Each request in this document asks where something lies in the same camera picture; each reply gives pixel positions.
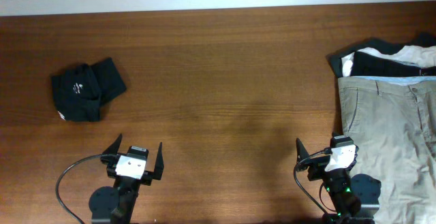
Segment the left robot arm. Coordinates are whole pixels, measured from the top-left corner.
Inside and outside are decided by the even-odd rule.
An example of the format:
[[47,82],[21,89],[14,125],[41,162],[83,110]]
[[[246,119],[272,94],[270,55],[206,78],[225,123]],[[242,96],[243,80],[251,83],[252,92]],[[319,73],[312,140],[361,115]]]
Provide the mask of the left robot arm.
[[108,177],[114,179],[111,187],[100,187],[89,199],[92,224],[129,223],[142,185],[149,186],[154,180],[161,180],[164,172],[162,146],[159,145],[154,170],[146,169],[149,150],[130,146],[126,153],[120,153],[123,136],[103,152],[100,161],[106,165]]

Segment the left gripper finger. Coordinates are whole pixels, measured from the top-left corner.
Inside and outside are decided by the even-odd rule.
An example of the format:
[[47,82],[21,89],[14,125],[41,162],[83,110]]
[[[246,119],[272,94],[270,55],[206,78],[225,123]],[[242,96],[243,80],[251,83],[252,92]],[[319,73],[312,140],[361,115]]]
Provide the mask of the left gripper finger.
[[163,153],[162,153],[162,146],[163,146],[163,143],[160,142],[159,148],[157,151],[154,172],[153,172],[153,179],[154,180],[161,180],[162,174],[164,172],[164,158],[163,158]]
[[123,139],[123,134],[120,133],[117,139],[107,147],[107,149],[102,153],[103,155],[117,155],[119,152],[119,147]]

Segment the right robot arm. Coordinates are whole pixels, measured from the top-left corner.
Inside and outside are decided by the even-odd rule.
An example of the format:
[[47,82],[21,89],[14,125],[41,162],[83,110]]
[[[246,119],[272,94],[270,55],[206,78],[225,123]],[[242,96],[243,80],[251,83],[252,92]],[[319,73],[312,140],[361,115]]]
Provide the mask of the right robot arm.
[[[309,154],[296,139],[296,165],[293,175],[302,192],[323,212],[323,223],[374,224],[379,210],[381,181],[367,174],[350,175],[357,163],[359,147],[345,135],[334,133],[330,146]],[[334,206],[327,208],[300,183],[297,173],[308,172],[310,181],[321,180],[320,191],[326,191]]]

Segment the khaki shorts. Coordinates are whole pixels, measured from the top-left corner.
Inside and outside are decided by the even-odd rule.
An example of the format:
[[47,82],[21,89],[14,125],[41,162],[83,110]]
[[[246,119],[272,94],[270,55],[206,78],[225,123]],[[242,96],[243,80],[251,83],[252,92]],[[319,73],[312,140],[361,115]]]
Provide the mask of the khaki shorts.
[[352,174],[381,182],[376,223],[435,222],[435,79],[339,78]]

